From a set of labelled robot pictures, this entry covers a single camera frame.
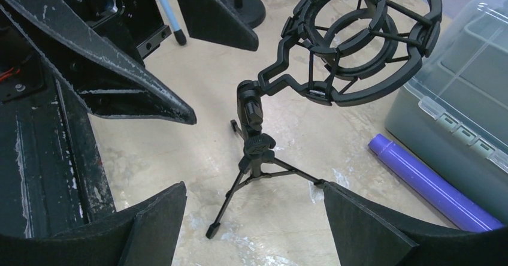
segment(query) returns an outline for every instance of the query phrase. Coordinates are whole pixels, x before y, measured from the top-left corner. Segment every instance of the translucent plastic container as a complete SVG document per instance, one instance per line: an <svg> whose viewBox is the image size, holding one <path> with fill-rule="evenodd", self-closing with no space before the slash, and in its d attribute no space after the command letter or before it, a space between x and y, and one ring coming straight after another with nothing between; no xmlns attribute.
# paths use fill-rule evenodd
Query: translucent plastic container
<svg viewBox="0 0 508 266"><path fill-rule="evenodd" d="M508 225L508 0L474 0L399 91L385 126Z"/></svg>

